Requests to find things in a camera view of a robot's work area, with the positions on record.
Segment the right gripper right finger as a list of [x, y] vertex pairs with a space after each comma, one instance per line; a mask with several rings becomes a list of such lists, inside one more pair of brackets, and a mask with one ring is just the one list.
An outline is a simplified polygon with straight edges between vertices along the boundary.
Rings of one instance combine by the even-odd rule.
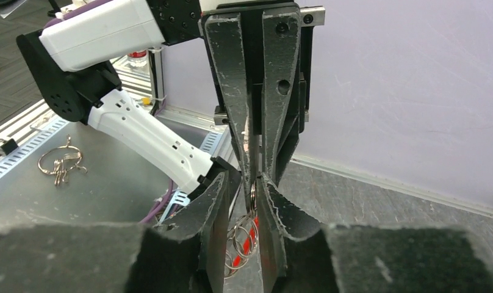
[[288, 200], [267, 176], [257, 179], [257, 214], [264, 292], [318, 288], [321, 224]]

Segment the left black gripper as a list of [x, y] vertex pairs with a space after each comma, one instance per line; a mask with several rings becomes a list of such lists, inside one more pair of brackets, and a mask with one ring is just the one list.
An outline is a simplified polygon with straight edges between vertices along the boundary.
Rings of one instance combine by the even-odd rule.
[[279, 184], [309, 109], [313, 33], [322, 6], [296, 2], [208, 5], [200, 31], [245, 190], [265, 174]]

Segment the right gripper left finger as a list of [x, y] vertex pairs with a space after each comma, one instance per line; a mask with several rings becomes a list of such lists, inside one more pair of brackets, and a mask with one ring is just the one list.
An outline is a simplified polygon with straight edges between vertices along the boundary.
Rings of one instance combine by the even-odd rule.
[[228, 179], [228, 172], [220, 172], [198, 198], [155, 227], [157, 292], [222, 292]]

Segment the metal keyring with red handle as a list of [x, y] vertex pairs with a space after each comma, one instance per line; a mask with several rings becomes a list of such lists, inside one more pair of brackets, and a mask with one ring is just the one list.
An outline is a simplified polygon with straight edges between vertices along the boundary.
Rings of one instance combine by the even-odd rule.
[[256, 253], [259, 234], [256, 195], [257, 184], [252, 183], [247, 193], [248, 212], [237, 219], [234, 226], [227, 232], [227, 243], [230, 247], [225, 254], [224, 279], [233, 277]]

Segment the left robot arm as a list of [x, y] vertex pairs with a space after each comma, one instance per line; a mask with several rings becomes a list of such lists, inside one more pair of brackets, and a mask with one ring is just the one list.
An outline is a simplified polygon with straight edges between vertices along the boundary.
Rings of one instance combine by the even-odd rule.
[[323, 6], [295, 1], [93, 1], [19, 35], [17, 46], [47, 105], [99, 130], [161, 169], [185, 193], [208, 186], [218, 161], [197, 150], [123, 88], [110, 60], [126, 53], [205, 43], [245, 190], [279, 183], [309, 109], [312, 37]]

